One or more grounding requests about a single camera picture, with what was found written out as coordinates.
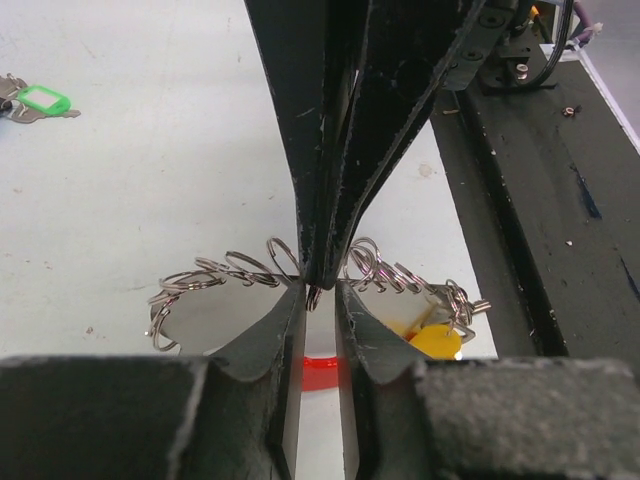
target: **table surface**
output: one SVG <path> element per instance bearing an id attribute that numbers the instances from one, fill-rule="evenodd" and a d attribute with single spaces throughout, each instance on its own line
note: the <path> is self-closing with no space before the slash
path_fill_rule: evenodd
<path id="1" fill-rule="evenodd" d="M 243 2 L 5 6 L 2 74 L 68 95 L 82 115 L 0 119 L 0 355 L 153 354 L 143 332 L 159 277 L 229 249 L 266 261 L 271 235 L 295 245 L 293 189 Z M 480 298 L 430 125 L 359 234 Z M 495 356 L 486 317 L 474 329 L 465 357 Z M 335 390 L 304 395 L 298 478 L 342 478 L 339 415 Z"/>

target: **key tag label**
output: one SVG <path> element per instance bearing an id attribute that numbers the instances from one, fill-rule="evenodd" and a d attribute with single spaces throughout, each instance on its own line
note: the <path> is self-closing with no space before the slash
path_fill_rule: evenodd
<path id="1" fill-rule="evenodd" d="M 16 100 L 45 115 L 62 115 L 71 109 L 71 100 L 46 87 L 33 85 L 20 90 Z"/>

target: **dirt speck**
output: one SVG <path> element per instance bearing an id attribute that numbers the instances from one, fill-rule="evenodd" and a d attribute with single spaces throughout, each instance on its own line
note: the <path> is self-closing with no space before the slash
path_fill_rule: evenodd
<path id="1" fill-rule="evenodd" d="M 429 178 L 433 174 L 433 168 L 426 163 L 421 163 L 420 167 L 418 167 L 418 173 L 424 178 Z"/>

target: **metal spring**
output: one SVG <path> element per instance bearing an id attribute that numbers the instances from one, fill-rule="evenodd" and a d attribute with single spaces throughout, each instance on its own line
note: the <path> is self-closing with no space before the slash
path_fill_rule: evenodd
<path id="1" fill-rule="evenodd" d="M 267 240 L 267 252 L 275 268 L 282 275 L 286 283 L 293 282 L 293 278 L 288 274 L 277 260 L 276 247 L 282 250 L 289 258 L 296 274 L 300 274 L 300 264 L 289 246 L 280 238 L 271 237 Z M 149 299 L 151 306 L 161 305 L 151 320 L 151 326 L 145 335 L 153 340 L 156 350 L 166 352 L 174 348 L 177 343 L 169 342 L 167 345 L 160 345 L 162 325 L 171 313 L 171 306 L 178 301 L 180 296 L 188 291 L 204 290 L 206 288 L 222 285 L 226 279 L 216 274 L 228 275 L 232 278 L 242 280 L 242 285 L 251 287 L 254 284 L 265 285 L 275 288 L 280 285 L 276 274 L 266 265 L 258 260 L 236 251 L 228 251 L 225 254 L 227 264 L 219 263 L 207 258 L 197 257 L 195 264 L 197 270 L 176 273 L 160 280 L 162 292 Z M 245 262 L 259 272 L 249 272 L 237 262 Z M 349 261 L 353 262 L 362 275 L 361 278 L 352 278 L 349 274 Z M 453 317 L 451 325 L 454 324 L 468 327 L 471 324 L 472 316 L 486 311 L 490 308 L 489 302 L 481 300 L 471 303 L 467 293 L 456 282 L 449 279 L 444 286 L 435 287 L 424 278 L 414 274 L 400 263 L 391 265 L 384 261 L 380 249 L 369 237 L 361 237 L 351 244 L 347 252 L 347 257 L 342 265 L 342 274 L 349 284 L 359 292 L 366 291 L 371 285 L 377 288 L 379 293 L 383 293 L 387 288 L 392 288 L 396 293 L 403 293 L 405 290 L 413 294 L 423 291 L 432 295 L 441 293 L 451 306 Z M 313 311 L 318 302 L 322 290 L 311 286 L 307 295 L 307 310 Z"/>

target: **white table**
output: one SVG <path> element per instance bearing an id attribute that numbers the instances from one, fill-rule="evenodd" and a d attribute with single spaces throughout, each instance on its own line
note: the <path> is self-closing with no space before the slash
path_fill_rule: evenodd
<path id="1" fill-rule="evenodd" d="M 295 245 L 293 189 L 244 5 L 4 7 L 2 74 L 68 95 L 82 116 L 0 119 L 0 355 L 153 354 L 142 333 L 159 277 L 228 249 L 266 260 L 274 234 Z M 429 125 L 359 234 L 480 298 Z M 494 356 L 486 318 L 474 329 L 465 356 Z M 336 391 L 304 395 L 298 478 L 342 478 L 338 408 Z"/>

